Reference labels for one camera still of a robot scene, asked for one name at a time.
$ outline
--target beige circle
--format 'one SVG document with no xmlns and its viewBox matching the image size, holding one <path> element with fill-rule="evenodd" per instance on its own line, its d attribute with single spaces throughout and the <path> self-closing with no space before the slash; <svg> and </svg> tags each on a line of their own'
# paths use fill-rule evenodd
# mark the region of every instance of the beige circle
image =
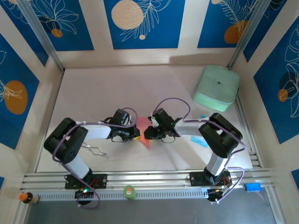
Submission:
<svg viewBox="0 0 299 224">
<path fill-rule="evenodd" d="M 212 2 L 213 4 L 219 4 L 221 1 L 222 1 L 222 0 L 212 0 L 211 2 Z"/>
<path fill-rule="evenodd" d="M 17 1 L 16 0 L 8 0 L 9 2 L 13 3 L 13 4 L 17 4 Z"/>
<path fill-rule="evenodd" d="M 134 29 L 143 21 L 143 12 L 132 0 L 119 1 L 111 11 L 112 20 L 120 29 Z"/>
</svg>

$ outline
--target green lunch box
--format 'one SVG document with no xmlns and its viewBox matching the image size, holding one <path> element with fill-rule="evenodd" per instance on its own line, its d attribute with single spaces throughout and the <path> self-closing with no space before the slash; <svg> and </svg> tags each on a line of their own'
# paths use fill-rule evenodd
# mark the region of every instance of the green lunch box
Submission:
<svg viewBox="0 0 299 224">
<path fill-rule="evenodd" d="M 239 93 L 240 75 L 214 65 L 201 73 L 195 87 L 193 100 L 218 111 L 226 111 Z"/>
</svg>

